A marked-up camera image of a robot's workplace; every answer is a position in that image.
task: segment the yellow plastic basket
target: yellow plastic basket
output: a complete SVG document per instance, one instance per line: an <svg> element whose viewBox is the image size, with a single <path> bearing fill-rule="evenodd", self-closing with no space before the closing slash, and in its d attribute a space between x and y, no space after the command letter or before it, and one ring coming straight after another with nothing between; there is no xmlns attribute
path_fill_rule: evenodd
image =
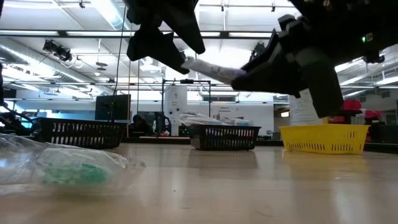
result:
<svg viewBox="0 0 398 224"><path fill-rule="evenodd" d="M319 124L280 127L286 149L324 154L360 154L368 131L366 125Z"/></svg>

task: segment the plastic bag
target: plastic bag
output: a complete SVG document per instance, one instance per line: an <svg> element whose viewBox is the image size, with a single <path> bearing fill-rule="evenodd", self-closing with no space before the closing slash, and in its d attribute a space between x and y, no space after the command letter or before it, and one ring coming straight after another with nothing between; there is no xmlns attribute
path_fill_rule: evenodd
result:
<svg viewBox="0 0 398 224"><path fill-rule="evenodd" d="M0 134L0 194L123 191L145 168L135 156L127 155Z"/></svg>
<svg viewBox="0 0 398 224"><path fill-rule="evenodd" d="M217 119L209 118L200 113L196 112L185 112L180 115L179 121L186 126L192 124L209 124L209 125L229 125Z"/></svg>

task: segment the wooden table surface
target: wooden table surface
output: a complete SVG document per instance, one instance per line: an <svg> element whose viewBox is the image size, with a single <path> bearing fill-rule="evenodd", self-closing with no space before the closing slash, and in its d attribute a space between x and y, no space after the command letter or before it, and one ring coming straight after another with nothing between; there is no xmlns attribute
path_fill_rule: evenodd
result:
<svg viewBox="0 0 398 224"><path fill-rule="evenodd" d="M147 168L104 197L0 196L0 223L397 223L398 155L122 144Z"/></svg>

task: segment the black basket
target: black basket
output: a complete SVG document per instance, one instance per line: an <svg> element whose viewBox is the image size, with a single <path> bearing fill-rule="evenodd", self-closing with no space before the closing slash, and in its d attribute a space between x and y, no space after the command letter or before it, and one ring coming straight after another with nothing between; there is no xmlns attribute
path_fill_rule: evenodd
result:
<svg viewBox="0 0 398 224"><path fill-rule="evenodd" d="M193 124L191 145L200 150L251 150L261 127Z"/></svg>
<svg viewBox="0 0 398 224"><path fill-rule="evenodd" d="M33 122L36 141L88 149L118 147L127 125L125 123L57 118L36 118Z"/></svg>

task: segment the monitor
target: monitor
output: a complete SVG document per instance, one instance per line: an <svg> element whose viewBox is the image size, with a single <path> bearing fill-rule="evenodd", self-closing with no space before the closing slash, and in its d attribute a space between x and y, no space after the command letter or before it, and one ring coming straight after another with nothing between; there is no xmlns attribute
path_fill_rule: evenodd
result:
<svg viewBox="0 0 398 224"><path fill-rule="evenodd" d="M130 119L131 95L97 96L95 120L109 121Z"/></svg>

